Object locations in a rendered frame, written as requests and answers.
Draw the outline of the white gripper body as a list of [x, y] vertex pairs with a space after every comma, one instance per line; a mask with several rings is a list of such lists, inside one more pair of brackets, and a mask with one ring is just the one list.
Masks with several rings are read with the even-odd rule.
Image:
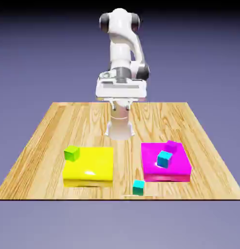
[[117, 83], [116, 78], [98, 78], [95, 95], [99, 99], [137, 99], [147, 97], [147, 82], [129, 79], [126, 83]]

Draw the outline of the small purple cube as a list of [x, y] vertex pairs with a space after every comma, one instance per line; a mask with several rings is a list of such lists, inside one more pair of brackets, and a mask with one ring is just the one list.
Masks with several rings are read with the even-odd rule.
[[171, 141], [171, 140], [168, 140], [166, 143], [165, 143], [165, 148], [164, 150], [166, 152], [169, 152], [169, 153], [176, 153], [177, 152], [177, 148], [178, 148], [178, 143], [175, 142], [175, 141]]

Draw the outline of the small green cube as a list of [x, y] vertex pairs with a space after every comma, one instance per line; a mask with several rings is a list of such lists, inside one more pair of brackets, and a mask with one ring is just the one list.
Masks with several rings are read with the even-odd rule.
[[69, 145], [64, 150], [65, 160], [76, 161], [80, 155], [80, 148], [74, 145]]

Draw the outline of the small blue cube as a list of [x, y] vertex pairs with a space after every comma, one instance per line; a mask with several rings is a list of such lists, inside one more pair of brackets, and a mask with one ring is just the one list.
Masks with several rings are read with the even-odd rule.
[[161, 151], [157, 156], [157, 166], [162, 168], [168, 168], [173, 154], [167, 151]]

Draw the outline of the small teal cube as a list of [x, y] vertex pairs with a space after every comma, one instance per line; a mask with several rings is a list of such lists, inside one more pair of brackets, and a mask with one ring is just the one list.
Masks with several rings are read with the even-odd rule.
[[137, 196], [144, 195], [145, 182], [143, 180], [134, 180], [132, 187], [132, 194]]

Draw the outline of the large magenta box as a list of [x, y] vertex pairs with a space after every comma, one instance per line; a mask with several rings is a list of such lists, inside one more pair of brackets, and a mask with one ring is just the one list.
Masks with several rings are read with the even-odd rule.
[[192, 166], [182, 143], [178, 143], [177, 152], [173, 154], [168, 168], [157, 166], [157, 156], [164, 151], [165, 142], [143, 142], [141, 155], [143, 176], [146, 182], [190, 182]]

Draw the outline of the large yellow box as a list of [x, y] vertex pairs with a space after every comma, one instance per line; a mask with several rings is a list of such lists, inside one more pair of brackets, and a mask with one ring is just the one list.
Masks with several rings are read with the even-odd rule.
[[62, 172], [65, 187], [111, 187], [113, 148], [79, 147], [76, 161], [65, 160]]

